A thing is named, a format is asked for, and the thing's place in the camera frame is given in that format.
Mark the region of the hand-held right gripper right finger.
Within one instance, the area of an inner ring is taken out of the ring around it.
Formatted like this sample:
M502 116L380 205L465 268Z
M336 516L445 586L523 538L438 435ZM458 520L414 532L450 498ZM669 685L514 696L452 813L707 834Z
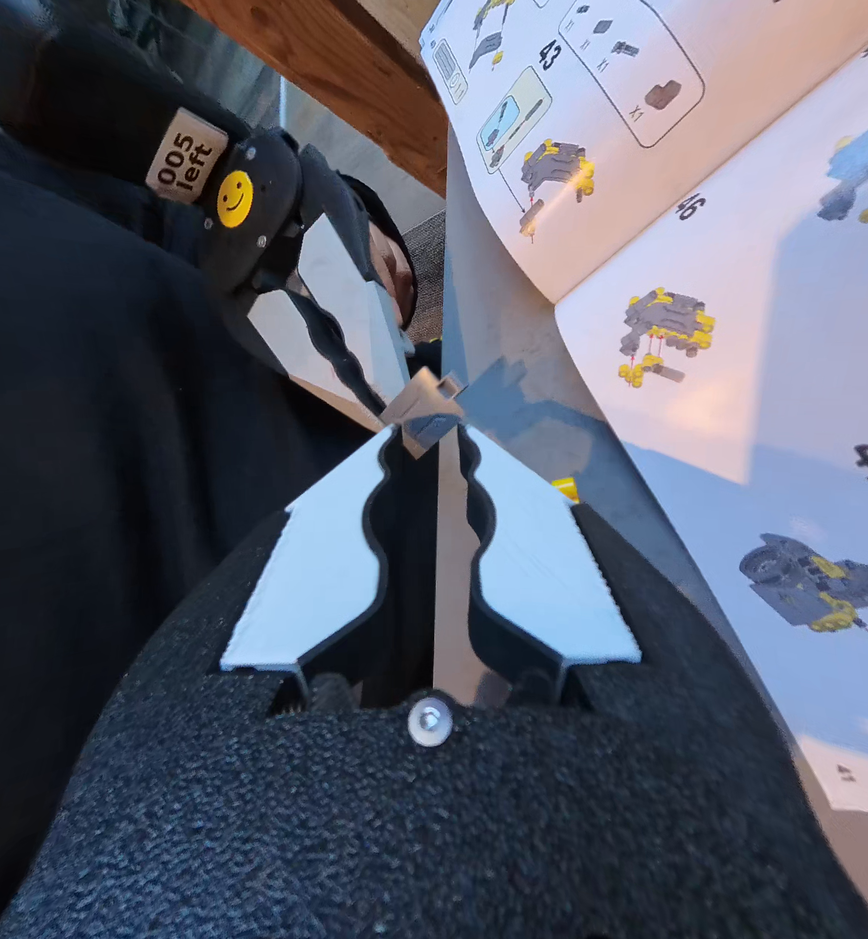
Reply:
M538 675L552 702L573 667L640 663L578 506L478 429L457 434L467 522L479 539L468 602L478 658L511 687Z

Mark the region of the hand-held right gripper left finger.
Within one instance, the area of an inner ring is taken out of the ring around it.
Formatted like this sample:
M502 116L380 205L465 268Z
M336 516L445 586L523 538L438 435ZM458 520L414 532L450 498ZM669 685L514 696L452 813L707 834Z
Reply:
M302 698L323 674L350 685L393 664L391 564L386 527L388 426L287 505L285 521L220 657L223 674L276 674Z

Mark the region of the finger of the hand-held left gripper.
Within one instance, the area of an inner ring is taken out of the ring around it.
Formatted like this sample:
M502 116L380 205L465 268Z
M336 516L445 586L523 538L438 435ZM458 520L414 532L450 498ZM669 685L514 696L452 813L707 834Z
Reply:
M326 213L302 238L298 274L316 350L359 404L385 410L410 381L407 361L415 347L393 298L357 266Z
M380 418L357 399L317 350L303 314L285 291L258 296L250 321L292 382L370 432L383 428Z

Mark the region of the grey curved panel brick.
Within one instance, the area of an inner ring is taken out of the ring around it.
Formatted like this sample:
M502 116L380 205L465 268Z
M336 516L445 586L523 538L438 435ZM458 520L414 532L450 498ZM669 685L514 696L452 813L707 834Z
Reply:
M384 425L401 429L404 449L420 459L465 419L460 396L467 384L454 373L440 378L422 367L381 413Z

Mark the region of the grey desk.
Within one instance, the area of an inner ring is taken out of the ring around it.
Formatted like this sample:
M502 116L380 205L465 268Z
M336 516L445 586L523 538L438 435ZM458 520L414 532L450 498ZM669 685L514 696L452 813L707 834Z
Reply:
M706 614L772 708L824 833L868 902L868 813L830 808L703 575L579 377L552 305L487 222L452 132L445 205L443 366L469 385L471 423L547 481L575 478L581 498ZM461 591L479 540L467 523L455 432L440 443L439 461L434 685L463 704L491 705L506 689L467 635Z

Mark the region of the person's left hand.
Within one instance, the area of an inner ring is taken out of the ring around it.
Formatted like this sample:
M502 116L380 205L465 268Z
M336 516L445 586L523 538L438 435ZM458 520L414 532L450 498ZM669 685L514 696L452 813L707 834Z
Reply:
M416 301L415 275L400 243L376 223L369 223L370 257L381 284L395 304L399 328L406 332Z

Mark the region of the person's black clothing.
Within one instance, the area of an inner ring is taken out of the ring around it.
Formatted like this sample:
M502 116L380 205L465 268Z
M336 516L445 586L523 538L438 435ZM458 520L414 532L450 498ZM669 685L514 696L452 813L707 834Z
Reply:
M0 916L136 654L366 439L225 337L192 236L0 134Z

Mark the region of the open instruction booklet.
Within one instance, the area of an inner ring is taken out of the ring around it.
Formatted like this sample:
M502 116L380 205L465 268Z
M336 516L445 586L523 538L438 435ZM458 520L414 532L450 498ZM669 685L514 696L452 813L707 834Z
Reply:
M868 812L868 1L440 2L421 53L831 806Z

